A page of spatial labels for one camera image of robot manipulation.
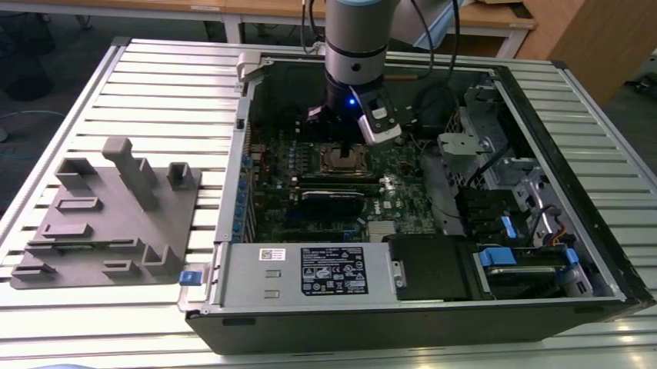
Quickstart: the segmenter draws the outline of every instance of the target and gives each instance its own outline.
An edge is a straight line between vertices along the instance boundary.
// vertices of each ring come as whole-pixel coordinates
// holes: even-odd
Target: blue tab
[[[479,261],[483,267],[516,264],[511,248],[487,248],[479,252]]]
[[[512,228],[511,218],[502,217],[502,224],[506,227],[506,234],[508,235],[508,238],[515,238],[516,233],[515,233],[515,229]]]
[[[200,271],[181,271],[177,283],[180,284],[180,286],[200,286],[201,277],[203,272]]]
[[[241,156],[241,166],[244,169],[251,168],[251,158],[245,155]]]
[[[575,252],[574,248],[566,249],[566,258],[567,258],[567,262],[570,263],[570,265],[575,265],[579,263],[579,257],[576,256],[576,252]]]

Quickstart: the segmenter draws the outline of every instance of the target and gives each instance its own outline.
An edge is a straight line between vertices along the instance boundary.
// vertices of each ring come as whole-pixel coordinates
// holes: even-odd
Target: black cable
[[[289,32],[287,33],[287,36],[283,39],[276,40],[276,45],[280,45],[283,42],[285,42],[289,39],[291,34],[295,33],[295,30],[297,29],[297,27],[299,27],[297,25],[291,26],[291,29],[289,29]]]
[[[427,40],[428,40],[428,68],[427,68],[427,71],[422,75],[418,76],[418,79],[424,79],[432,73],[432,58],[434,58],[432,39],[431,39],[431,33],[428,32],[427,21],[423,18],[418,3],[415,2],[415,0],[410,0],[410,3],[412,4],[412,8],[415,9],[415,13],[418,13],[418,18],[419,18],[419,21],[422,22],[422,26],[423,26],[423,33],[427,36]]]
[[[458,215],[452,215],[452,214],[447,213],[444,210],[442,210],[442,209],[438,207],[438,205],[435,205],[435,204],[432,203],[432,198],[428,198],[428,203],[430,203],[430,204],[431,204],[431,206],[435,208],[435,210],[438,210],[440,213],[443,213],[447,217],[450,217],[450,218],[455,218],[455,219],[458,219],[459,221],[463,221],[463,218],[462,218],[462,217],[459,217]]]
[[[538,229],[538,224],[540,222],[540,217],[543,216],[543,213],[550,209],[550,208],[556,208],[552,204],[546,204],[539,210],[538,214],[535,215],[534,221],[531,222],[531,228],[530,232],[526,234],[526,243],[524,247],[528,248],[531,246],[531,243],[534,242],[534,233],[535,230]]]
[[[315,37],[317,37],[320,40],[324,39],[324,35],[319,33],[317,27],[315,26],[315,15],[312,14],[312,7],[315,6],[315,0],[309,0],[308,4],[308,19],[309,19],[309,29],[312,29],[312,33],[315,34]]]
[[[304,27],[305,27],[305,0],[300,2],[300,47],[304,49],[305,55],[309,55],[308,49],[305,48],[305,40],[304,40]]]
[[[455,97],[455,93],[450,89],[450,82],[451,82],[451,76],[454,74],[454,67],[455,67],[455,58],[459,54],[459,40],[460,40],[460,14],[459,14],[459,3],[458,0],[451,0],[451,6],[454,8],[454,30],[455,30],[455,35],[454,35],[454,48],[451,49],[451,58],[450,58],[450,64],[447,67],[447,76],[446,76],[446,81],[444,84],[442,83],[432,83],[427,86],[424,86],[419,91],[418,94],[414,97],[412,100],[412,110],[415,111],[415,114],[419,114],[426,108],[432,106],[434,103],[442,101],[440,99],[432,99],[428,104],[423,104],[423,101],[426,99],[427,93],[434,89],[438,88],[438,92],[444,88],[451,95],[454,95],[454,100],[455,100],[455,109],[459,108],[459,99]]]
[[[460,14],[459,14],[459,2],[451,0],[451,7],[454,8],[454,48],[451,49],[450,67],[447,68],[446,83],[450,84],[451,75],[454,74],[455,57],[459,54],[459,39],[460,39]]]
[[[476,169],[470,176],[467,182],[464,182],[464,187],[470,187],[472,184],[474,180],[479,175],[483,174],[484,171],[492,166],[492,164],[502,158],[503,154],[506,154],[506,151],[511,148],[511,145],[506,143],[506,145],[490,156],[488,161]]]

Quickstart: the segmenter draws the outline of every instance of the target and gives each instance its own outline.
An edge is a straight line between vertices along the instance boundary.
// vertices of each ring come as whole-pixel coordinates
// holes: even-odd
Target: sticker
[[[191,5],[189,8],[192,10],[207,10],[209,12],[217,12],[219,11],[219,6],[200,6],[200,5]]]
[[[285,249],[284,248],[260,248],[259,250],[260,261],[284,261]]]
[[[508,25],[510,28],[526,28],[526,29],[532,29],[534,25],[527,25],[526,23],[511,23]]]
[[[502,217],[502,223],[503,223],[503,226],[506,227],[506,235],[508,236],[508,238],[515,238],[516,233],[515,233],[515,229],[512,229],[511,218],[510,217]]]
[[[305,296],[367,294],[361,248],[301,248],[300,292]]]
[[[375,110],[371,111],[371,116],[373,119],[383,119],[388,116],[388,111],[386,110],[386,107],[380,107]]]

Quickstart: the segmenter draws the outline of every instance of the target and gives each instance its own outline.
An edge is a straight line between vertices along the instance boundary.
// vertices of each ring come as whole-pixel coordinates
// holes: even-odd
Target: metal bracket
[[[243,52],[237,57],[237,80],[245,82],[255,77],[253,73],[264,64],[259,52]]]

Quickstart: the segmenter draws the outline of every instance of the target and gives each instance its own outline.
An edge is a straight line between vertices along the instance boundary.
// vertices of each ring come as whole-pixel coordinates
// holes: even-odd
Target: white label
[[[534,25],[527,25],[526,23],[511,23],[508,25],[508,27],[511,27],[511,28],[527,28],[527,29],[532,29],[534,28]]]
[[[260,248],[259,250],[260,261],[284,261],[285,249],[284,248]]]
[[[192,10],[207,10],[209,12],[217,12],[219,11],[219,6],[200,6],[200,5],[192,5],[189,6]]]
[[[371,116],[375,118],[375,119],[383,119],[388,116],[388,111],[386,110],[386,108],[378,108],[375,110],[371,111]]]

